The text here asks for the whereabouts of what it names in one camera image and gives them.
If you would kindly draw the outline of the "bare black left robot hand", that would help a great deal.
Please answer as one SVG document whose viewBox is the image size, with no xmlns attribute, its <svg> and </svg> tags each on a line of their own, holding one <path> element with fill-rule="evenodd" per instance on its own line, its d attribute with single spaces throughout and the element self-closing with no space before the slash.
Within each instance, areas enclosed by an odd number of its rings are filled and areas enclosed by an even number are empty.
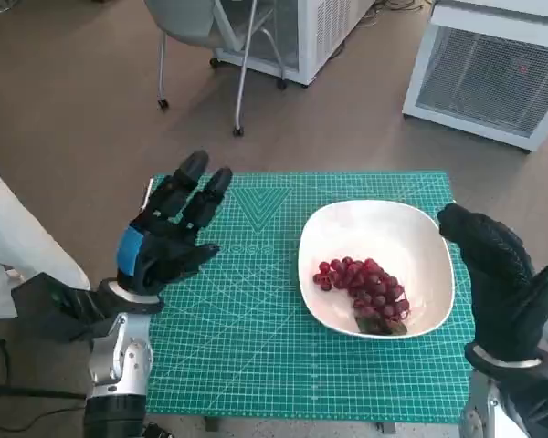
<svg viewBox="0 0 548 438">
<path fill-rule="evenodd" d="M 198 245 L 196 239 L 223 202 L 232 172 L 222 167 L 198 189 L 208 161 L 206 151 L 189 155 L 130 221 L 117 251 L 121 288 L 139 296 L 158 295 L 167 284 L 197 274 L 218 253 L 218 245 Z"/>
</svg>

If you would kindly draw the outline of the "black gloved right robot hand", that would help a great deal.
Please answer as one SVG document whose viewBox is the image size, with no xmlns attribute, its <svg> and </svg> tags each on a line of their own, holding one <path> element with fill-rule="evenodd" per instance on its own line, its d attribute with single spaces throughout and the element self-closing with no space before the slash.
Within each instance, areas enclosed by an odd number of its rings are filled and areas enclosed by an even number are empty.
<svg viewBox="0 0 548 438">
<path fill-rule="evenodd" d="M 548 266 L 535 272 L 521 238 L 485 214 L 449 203 L 437 219 L 469 271 L 476 345 L 506 363 L 537 359 L 548 320 Z"/>
</svg>

